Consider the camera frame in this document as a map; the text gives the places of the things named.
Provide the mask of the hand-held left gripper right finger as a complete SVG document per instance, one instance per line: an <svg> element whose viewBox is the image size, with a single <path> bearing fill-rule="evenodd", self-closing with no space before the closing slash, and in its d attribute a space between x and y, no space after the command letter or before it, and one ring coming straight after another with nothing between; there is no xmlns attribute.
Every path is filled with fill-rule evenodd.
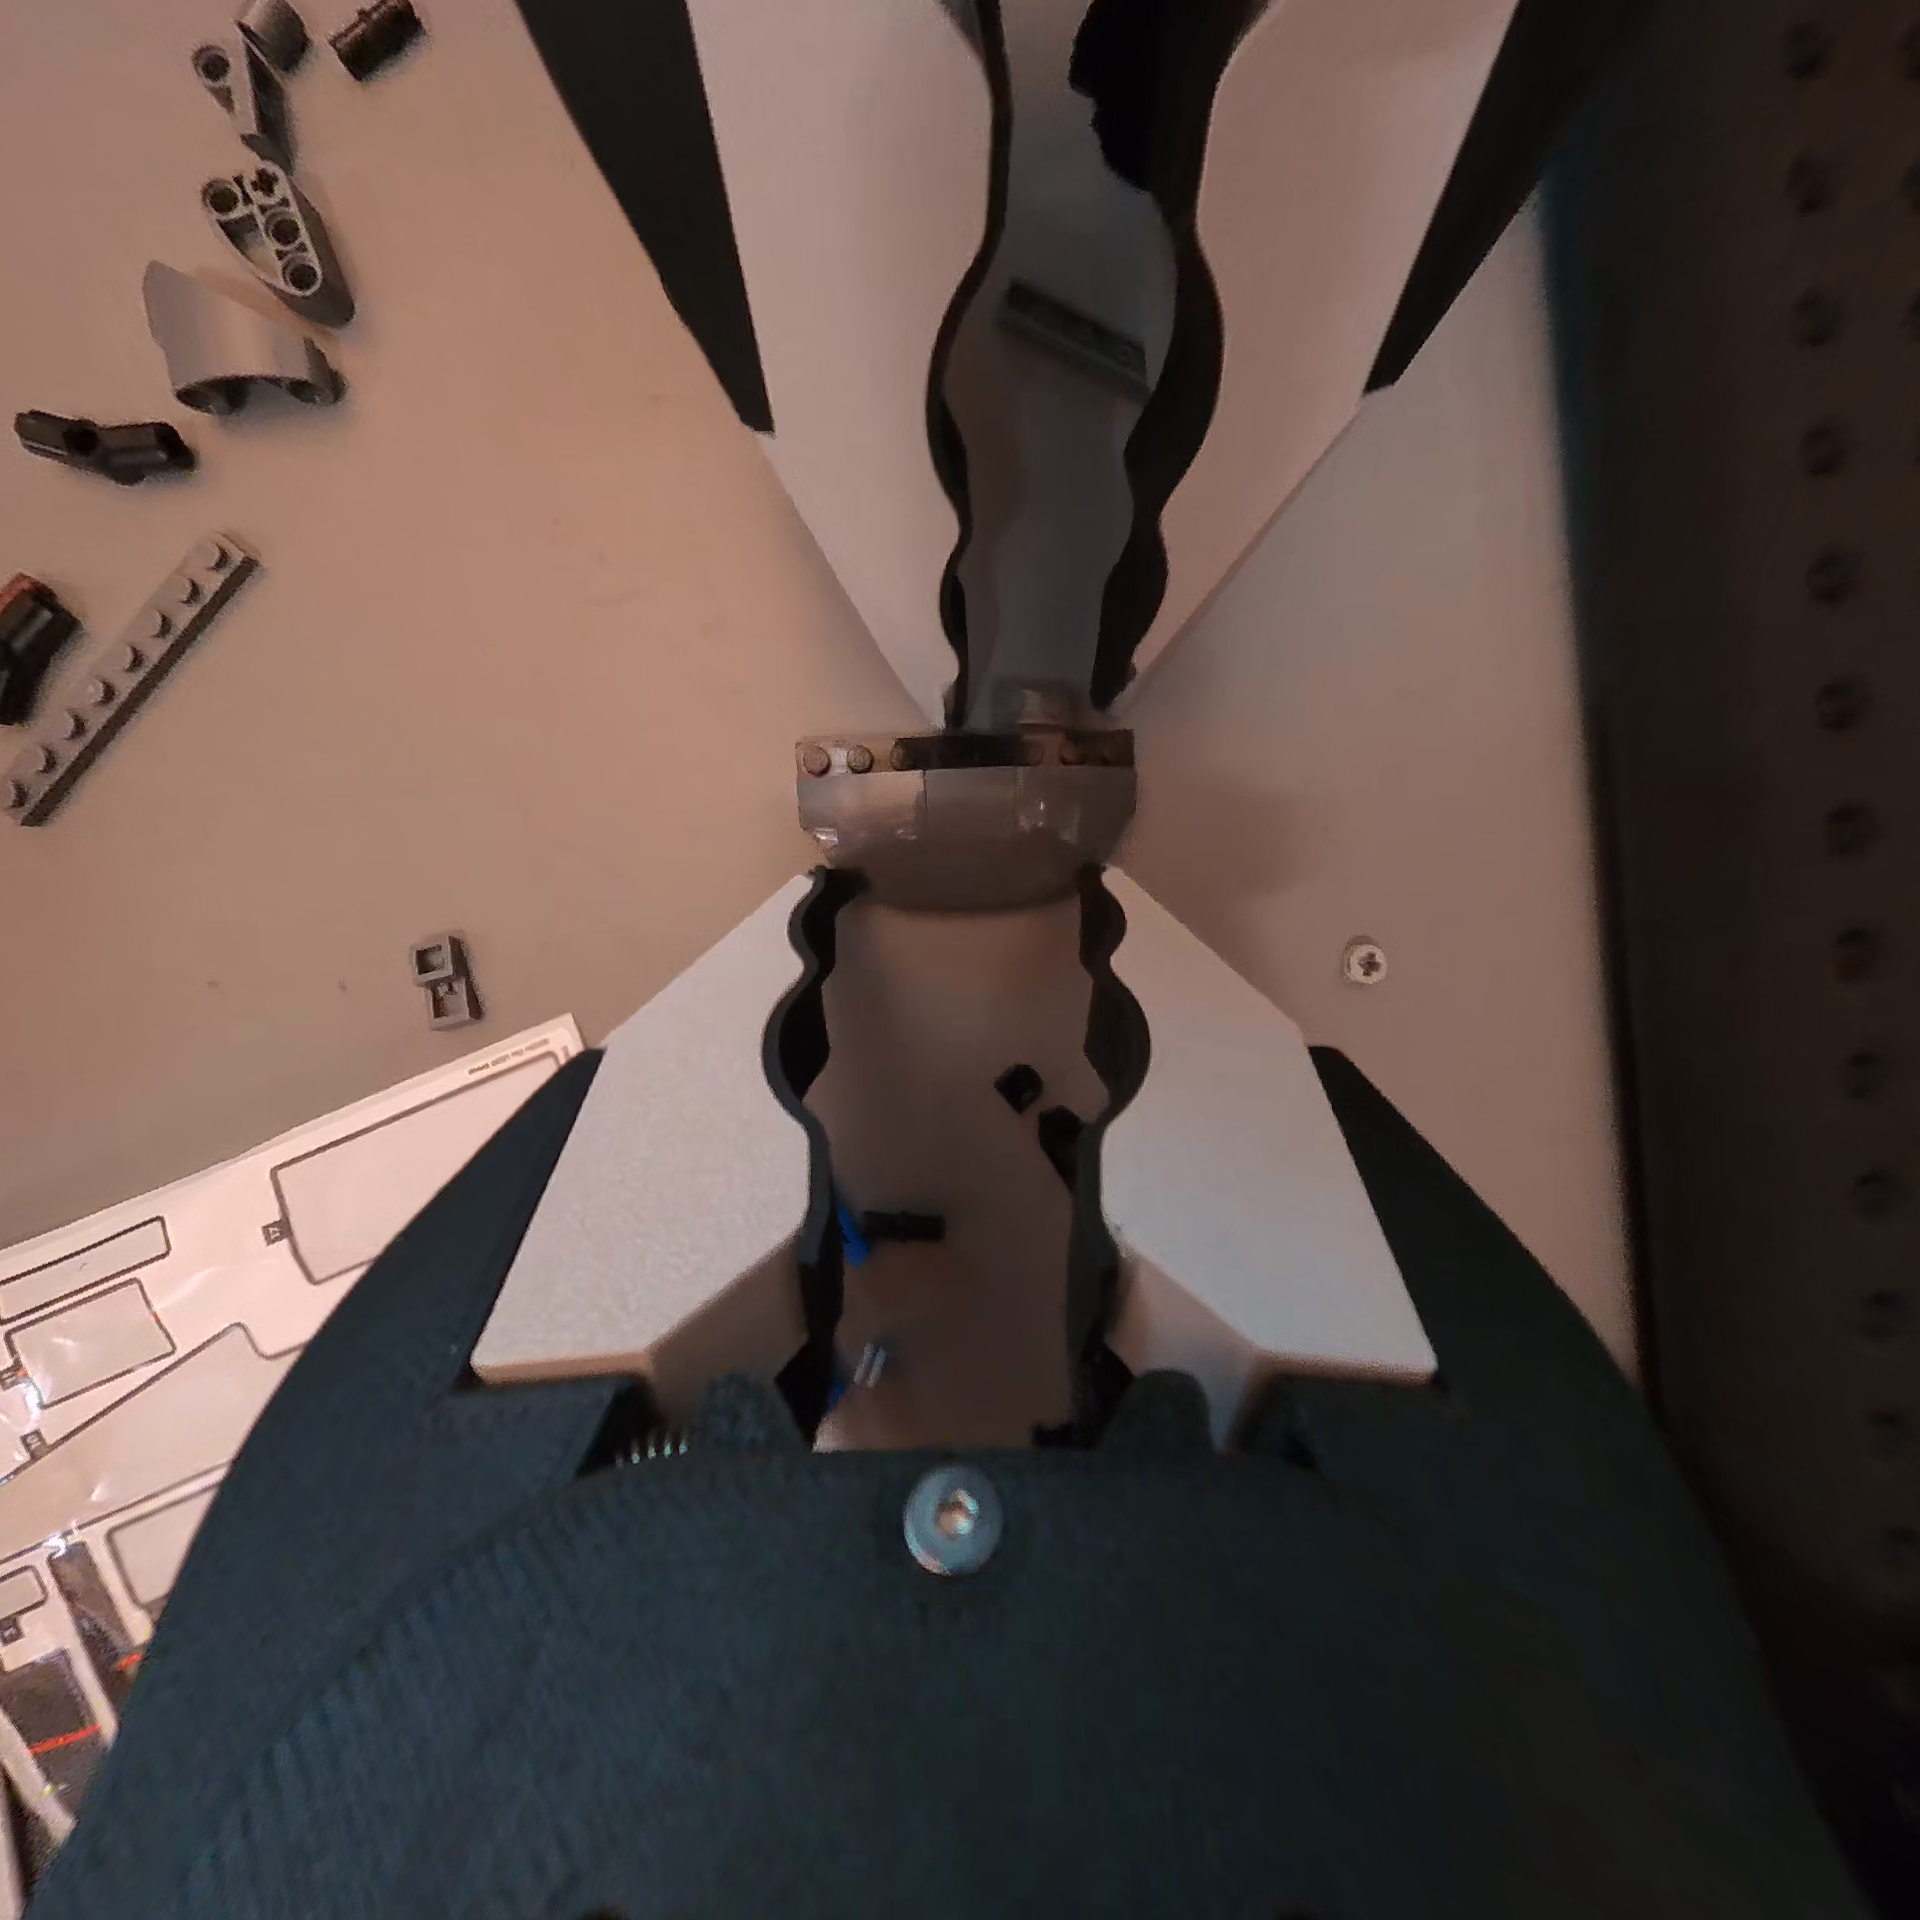
<svg viewBox="0 0 1920 1920"><path fill-rule="evenodd" d="M1152 1372L1227 1446L1277 1377L1428 1387L1438 1356L1300 1026L1116 868L1077 886L1090 981L1069 1224L1069 1419L1090 1446Z"/></svg>

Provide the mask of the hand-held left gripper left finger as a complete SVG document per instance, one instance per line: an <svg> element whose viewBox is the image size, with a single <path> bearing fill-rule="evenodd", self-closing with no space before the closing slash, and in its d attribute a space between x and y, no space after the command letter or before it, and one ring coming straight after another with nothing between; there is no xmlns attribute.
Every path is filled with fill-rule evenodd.
<svg viewBox="0 0 1920 1920"><path fill-rule="evenodd" d="M486 1385L634 1377L690 1428L719 1377L771 1380L805 1439L837 1392L845 1234L824 989L861 874L763 898L604 1048L478 1350Z"/></svg>

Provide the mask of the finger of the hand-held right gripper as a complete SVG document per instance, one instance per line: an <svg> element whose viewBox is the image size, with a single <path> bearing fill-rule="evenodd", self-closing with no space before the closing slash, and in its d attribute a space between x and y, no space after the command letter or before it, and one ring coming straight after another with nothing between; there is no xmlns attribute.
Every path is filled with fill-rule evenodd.
<svg viewBox="0 0 1920 1920"><path fill-rule="evenodd" d="M1151 198L1174 336L1098 613L1113 708L1258 545L1367 390L1517 4L1180 4Z"/></svg>
<svg viewBox="0 0 1920 1920"><path fill-rule="evenodd" d="M762 446L907 698L946 717L951 318L996 218L992 4L690 4L771 425Z"/></svg>

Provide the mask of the black plate lego assembly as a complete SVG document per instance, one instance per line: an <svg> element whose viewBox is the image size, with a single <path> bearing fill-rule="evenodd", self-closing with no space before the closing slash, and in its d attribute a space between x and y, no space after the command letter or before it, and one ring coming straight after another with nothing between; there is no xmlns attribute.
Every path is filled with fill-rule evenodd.
<svg viewBox="0 0 1920 1920"><path fill-rule="evenodd" d="M813 731L793 798L819 861L923 914L1062 901L1107 868L1137 815L1137 736L1022 714L992 729Z"/></svg>

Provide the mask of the lego sticker sheet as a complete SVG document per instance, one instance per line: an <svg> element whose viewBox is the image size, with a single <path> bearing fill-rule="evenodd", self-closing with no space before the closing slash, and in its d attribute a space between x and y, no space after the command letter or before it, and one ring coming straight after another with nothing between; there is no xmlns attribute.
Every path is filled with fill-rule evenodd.
<svg viewBox="0 0 1920 1920"><path fill-rule="evenodd" d="M572 1016L4 1249L4 1902L68 1834L229 1463Z"/></svg>

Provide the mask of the grey grooved lego plate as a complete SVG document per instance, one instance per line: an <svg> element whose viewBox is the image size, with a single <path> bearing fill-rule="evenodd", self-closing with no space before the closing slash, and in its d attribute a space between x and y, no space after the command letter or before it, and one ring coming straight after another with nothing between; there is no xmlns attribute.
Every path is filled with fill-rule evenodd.
<svg viewBox="0 0 1920 1920"><path fill-rule="evenodd" d="M1014 279L1000 299L1000 325L1014 336L1054 354L1057 358L1103 374L1128 391L1151 390L1142 342L1094 314L1047 293L1046 287Z"/></svg>

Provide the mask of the thin light grey lego liftarm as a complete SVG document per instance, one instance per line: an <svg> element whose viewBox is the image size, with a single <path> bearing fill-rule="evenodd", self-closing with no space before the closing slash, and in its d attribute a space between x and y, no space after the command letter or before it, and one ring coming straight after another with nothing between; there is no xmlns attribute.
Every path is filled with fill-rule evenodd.
<svg viewBox="0 0 1920 1920"><path fill-rule="evenodd" d="M355 298L332 238L288 165L254 159L207 175L198 202L253 279L299 320L328 329L355 320Z"/></svg>

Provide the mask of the grey curved lego slope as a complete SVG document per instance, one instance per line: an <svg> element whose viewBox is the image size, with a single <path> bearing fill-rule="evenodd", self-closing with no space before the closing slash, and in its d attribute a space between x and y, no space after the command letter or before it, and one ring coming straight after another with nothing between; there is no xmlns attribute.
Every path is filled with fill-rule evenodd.
<svg viewBox="0 0 1920 1920"><path fill-rule="evenodd" d="M167 363L167 386L191 411L233 417L249 407L254 390L310 407L342 398L342 374L310 336L203 279L151 260L140 304Z"/></svg>

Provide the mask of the black angled lego connector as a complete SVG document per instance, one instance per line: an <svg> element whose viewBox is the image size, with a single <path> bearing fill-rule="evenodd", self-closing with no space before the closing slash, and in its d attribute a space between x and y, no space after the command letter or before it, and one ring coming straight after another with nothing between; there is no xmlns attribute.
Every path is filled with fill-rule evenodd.
<svg viewBox="0 0 1920 1920"><path fill-rule="evenodd" d="M193 473L198 456L170 420L87 420L57 411L13 413L20 446L57 468L140 486L151 478Z"/></svg>

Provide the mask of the long light grey lego plate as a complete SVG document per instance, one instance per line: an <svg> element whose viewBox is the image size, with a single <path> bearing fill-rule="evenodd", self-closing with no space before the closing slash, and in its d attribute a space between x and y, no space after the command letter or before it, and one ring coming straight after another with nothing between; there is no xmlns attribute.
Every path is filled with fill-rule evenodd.
<svg viewBox="0 0 1920 1920"><path fill-rule="evenodd" d="M4 818L44 826L259 569L261 555L240 534L195 542L27 722L4 757Z"/></svg>

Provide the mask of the small grey piece with hole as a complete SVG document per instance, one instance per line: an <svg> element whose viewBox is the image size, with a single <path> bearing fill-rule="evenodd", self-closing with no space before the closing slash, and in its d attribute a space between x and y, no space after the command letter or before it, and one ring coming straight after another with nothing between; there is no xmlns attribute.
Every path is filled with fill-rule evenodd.
<svg viewBox="0 0 1920 1920"><path fill-rule="evenodd" d="M277 68L240 30L207 40L191 55L193 74L227 110L249 152L290 171L299 145Z"/></svg>

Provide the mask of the black connector with brown axle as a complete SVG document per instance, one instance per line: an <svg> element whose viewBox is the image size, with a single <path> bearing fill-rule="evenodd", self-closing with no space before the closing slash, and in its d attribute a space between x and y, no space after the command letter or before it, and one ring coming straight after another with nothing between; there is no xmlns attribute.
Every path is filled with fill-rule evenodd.
<svg viewBox="0 0 1920 1920"><path fill-rule="evenodd" d="M78 624L74 610L38 578L20 571L4 585L4 729L30 722L44 681Z"/></svg>

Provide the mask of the small grey lego bracket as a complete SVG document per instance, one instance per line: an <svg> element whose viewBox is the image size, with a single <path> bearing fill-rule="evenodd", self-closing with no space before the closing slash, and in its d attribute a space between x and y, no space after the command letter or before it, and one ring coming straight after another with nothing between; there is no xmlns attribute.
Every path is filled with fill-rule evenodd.
<svg viewBox="0 0 1920 1920"><path fill-rule="evenodd" d="M484 996L460 935L444 929L412 945L410 973L421 993L430 1033L458 1033L484 1020Z"/></svg>

